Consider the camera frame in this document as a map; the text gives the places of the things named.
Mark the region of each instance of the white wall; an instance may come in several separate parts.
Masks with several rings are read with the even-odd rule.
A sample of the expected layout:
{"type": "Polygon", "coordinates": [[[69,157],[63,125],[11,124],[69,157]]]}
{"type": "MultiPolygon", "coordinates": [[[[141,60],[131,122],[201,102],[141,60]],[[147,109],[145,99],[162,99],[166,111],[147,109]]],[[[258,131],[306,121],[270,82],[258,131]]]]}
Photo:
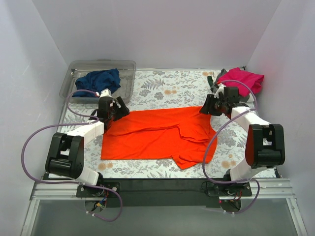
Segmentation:
{"type": "Polygon", "coordinates": [[[315,235],[315,2],[283,0],[249,64],[265,74],[259,114],[284,126],[289,177],[308,234],[315,235]]]}
{"type": "MultiPolygon", "coordinates": [[[[58,122],[67,69],[31,0],[0,0],[0,62],[0,235],[17,236],[33,187],[21,167],[21,148],[34,130],[58,122]]],[[[44,172],[54,131],[39,134],[27,149],[36,177],[44,172]]]]}
{"type": "Polygon", "coordinates": [[[280,0],[33,0],[66,63],[138,68],[248,63],[280,0]]]}

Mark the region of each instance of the table surface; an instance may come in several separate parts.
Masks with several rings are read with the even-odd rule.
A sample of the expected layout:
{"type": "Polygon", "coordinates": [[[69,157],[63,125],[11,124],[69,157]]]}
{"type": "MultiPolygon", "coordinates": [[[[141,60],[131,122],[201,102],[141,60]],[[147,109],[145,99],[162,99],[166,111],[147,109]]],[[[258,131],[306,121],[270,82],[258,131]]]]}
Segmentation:
{"type": "MultiPolygon", "coordinates": [[[[127,104],[131,111],[202,106],[210,91],[207,76],[214,78],[220,71],[210,70],[137,70],[133,95],[127,104]]],[[[81,114],[91,114],[97,105],[70,104],[70,108],[81,114]]],[[[84,122],[63,108],[60,123],[84,122]]],[[[211,117],[211,126],[218,130],[228,118],[224,115],[211,117]]],[[[60,127],[67,132],[76,126],[60,127]]],[[[218,135],[217,149],[212,161],[206,165],[210,177],[223,177],[225,172],[244,158],[247,133],[235,122],[218,135]]],[[[85,147],[85,165],[100,172],[106,178],[203,178],[201,164],[181,170],[173,159],[162,160],[101,160],[102,136],[85,147]]],[[[256,177],[276,177],[268,169],[256,177]]]]}

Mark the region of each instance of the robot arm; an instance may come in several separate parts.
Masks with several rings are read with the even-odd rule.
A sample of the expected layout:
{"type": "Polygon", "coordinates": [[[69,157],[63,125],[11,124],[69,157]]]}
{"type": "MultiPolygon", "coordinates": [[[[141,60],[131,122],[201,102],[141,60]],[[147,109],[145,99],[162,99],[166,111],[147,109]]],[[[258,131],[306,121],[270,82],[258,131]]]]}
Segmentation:
{"type": "MultiPolygon", "coordinates": [[[[230,119],[249,110],[245,103],[240,103],[237,87],[219,85],[215,94],[208,94],[200,112],[220,116],[222,113],[230,119]]],[[[284,154],[284,130],[279,124],[270,124],[261,119],[255,112],[235,120],[247,133],[245,159],[227,174],[230,180],[251,179],[267,168],[282,165],[284,154]]]]}
{"type": "Polygon", "coordinates": [[[112,121],[129,115],[129,109],[120,97],[114,99],[110,91],[105,89],[101,92],[96,112],[98,122],[53,135],[45,165],[47,172],[90,185],[97,185],[102,179],[100,173],[84,166],[84,147],[104,134],[112,121]]]}

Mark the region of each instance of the transparent storage container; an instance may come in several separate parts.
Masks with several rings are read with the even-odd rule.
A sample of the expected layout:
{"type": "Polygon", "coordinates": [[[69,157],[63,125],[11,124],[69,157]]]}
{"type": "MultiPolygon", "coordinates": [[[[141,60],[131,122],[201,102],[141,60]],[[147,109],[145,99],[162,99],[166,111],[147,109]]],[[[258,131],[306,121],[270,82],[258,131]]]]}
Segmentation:
{"type": "MultiPolygon", "coordinates": [[[[60,97],[66,98],[71,92],[77,90],[75,81],[78,78],[86,76],[91,71],[96,70],[119,70],[120,88],[116,90],[112,96],[122,97],[123,101],[127,104],[132,96],[134,75],[136,70],[136,63],[132,60],[76,60],[72,62],[65,75],[63,85],[60,90],[60,97]]],[[[81,104],[96,104],[98,98],[93,97],[72,97],[70,103],[81,104]]]]}

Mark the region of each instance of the blue cloth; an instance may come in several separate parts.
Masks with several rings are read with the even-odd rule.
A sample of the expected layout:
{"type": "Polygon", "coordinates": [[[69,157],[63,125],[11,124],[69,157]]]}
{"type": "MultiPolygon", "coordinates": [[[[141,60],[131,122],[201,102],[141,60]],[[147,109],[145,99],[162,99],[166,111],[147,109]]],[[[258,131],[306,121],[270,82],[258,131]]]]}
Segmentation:
{"type": "MultiPolygon", "coordinates": [[[[120,78],[118,69],[92,71],[86,76],[76,80],[77,89],[87,89],[93,92],[100,92],[109,89],[114,93],[120,88],[120,78]]],[[[95,97],[89,92],[76,92],[73,97],[95,97]]]]}

